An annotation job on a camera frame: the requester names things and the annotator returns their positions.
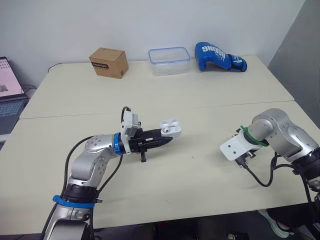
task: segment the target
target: boxing glove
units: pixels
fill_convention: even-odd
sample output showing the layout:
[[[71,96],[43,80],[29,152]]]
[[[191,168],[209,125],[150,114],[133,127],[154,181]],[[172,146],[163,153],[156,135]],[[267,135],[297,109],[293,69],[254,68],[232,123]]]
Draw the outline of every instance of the boxing glove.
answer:
[[[206,62],[213,62],[224,69],[235,72],[247,70],[247,63],[242,57],[227,54],[209,42],[198,42],[195,45],[194,55],[201,71],[206,69]]]

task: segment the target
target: plastic container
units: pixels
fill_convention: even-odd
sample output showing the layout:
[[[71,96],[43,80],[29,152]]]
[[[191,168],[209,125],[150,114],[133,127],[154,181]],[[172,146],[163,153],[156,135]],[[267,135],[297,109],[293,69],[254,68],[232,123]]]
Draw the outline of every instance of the plastic container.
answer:
[[[150,49],[152,74],[155,76],[183,74],[189,71],[190,55],[183,46]]]

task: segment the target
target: robotic arm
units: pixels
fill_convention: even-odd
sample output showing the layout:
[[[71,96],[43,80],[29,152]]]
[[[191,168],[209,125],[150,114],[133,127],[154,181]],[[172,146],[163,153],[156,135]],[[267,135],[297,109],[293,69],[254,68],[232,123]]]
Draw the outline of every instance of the robotic arm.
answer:
[[[294,169],[293,173],[301,175],[309,188],[317,192],[315,203],[319,208],[320,147],[302,128],[290,121],[281,109],[271,108],[255,116],[249,127],[241,126],[231,139],[220,146],[220,150],[228,160],[235,160],[257,179],[249,170],[246,158],[254,158],[257,150],[269,145],[277,153],[274,165],[271,161],[271,171],[282,167],[276,166],[276,160],[279,156],[284,157],[291,163],[288,167]],[[268,184],[262,185],[268,187],[271,182],[270,178]]]
[[[181,135],[178,119],[165,120],[160,125],[162,127],[160,129],[143,131],[138,115],[133,114],[128,107],[124,107],[121,115],[121,132],[91,137],[86,142],[83,152],[73,162],[71,176],[63,193],[53,197],[56,204],[40,239],[94,239],[92,232],[90,233],[92,226],[86,221],[92,218],[95,204],[102,202],[98,199],[99,193],[108,180],[99,190],[97,188],[109,160],[121,156],[121,161],[124,154],[140,153],[141,162],[146,162],[145,152],[148,149],[160,147]]]

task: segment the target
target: brown box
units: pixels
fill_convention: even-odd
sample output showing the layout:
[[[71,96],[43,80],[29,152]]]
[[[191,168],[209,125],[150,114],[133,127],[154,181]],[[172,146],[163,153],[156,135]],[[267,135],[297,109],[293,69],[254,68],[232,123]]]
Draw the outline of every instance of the brown box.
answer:
[[[128,70],[125,51],[100,47],[89,57],[97,75],[121,79]]]

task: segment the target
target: table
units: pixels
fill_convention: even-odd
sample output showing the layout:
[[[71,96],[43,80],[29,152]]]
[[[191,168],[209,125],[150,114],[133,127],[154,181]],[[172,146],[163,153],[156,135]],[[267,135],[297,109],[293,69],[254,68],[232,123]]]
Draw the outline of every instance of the table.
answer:
[[[320,130],[294,101],[154,107],[148,111],[133,107],[144,130],[158,128],[160,120],[177,117],[182,135],[165,146],[150,149],[146,163],[140,163],[137,154],[123,157],[119,171],[100,195],[103,203],[95,207],[94,227],[305,203],[303,183],[291,169],[276,170],[273,184],[261,187],[219,150],[235,129],[248,126],[255,115],[269,108],[286,111],[295,124],[320,142]],[[18,121],[0,151],[0,235],[41,231],[53,206],[52,196],[61,191],[69,150],[87,136],[119,132],[121,108],[114,111]],[[82,150],[83,145],[74,152],[71,161]],[[249,161],[251,170],[264,182],[269,179],[273,154],[270,147],[263,147]],[[109,162],[104,180],[118,161],[116,158]]]
[[[200,72],[193,59],[190,72],[169,76],[153,76],[147,61],[133,61],[122,79],[98,76],[90,63],[57,65],[20,117],[118,113],[127,105],[142,112],[294,100],[258,57],[244,58],[246,72]]]

